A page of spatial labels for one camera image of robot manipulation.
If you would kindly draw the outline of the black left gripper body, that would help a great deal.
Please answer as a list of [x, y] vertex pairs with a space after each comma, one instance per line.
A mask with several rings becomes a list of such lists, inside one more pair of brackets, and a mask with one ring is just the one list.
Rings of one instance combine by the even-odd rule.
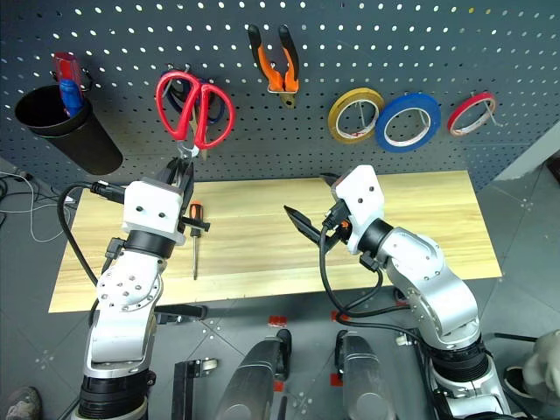
[[211, 224], [203, 221], [202, 211], [195, 211], [194, 214], [192, 214], [190, 210], [193, 191], [182, 191], [178, 189], [178, 193], [180, 200], [177, 216], [177, 231], [183, 234], [186, 228], [190, 228], [191, 230], [207, 232]]

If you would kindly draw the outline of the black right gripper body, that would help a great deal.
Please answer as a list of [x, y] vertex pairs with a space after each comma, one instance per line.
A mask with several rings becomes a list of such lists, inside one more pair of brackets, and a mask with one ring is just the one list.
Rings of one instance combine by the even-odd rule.
[[350, 211], [345, 201], [337, 199], [323, 220], [323, 227], [327, 228], [325, 234], [325, 245], [327, 247], [334, 247], [338, 242], [347, 244], [352, 233], [349, 215]]

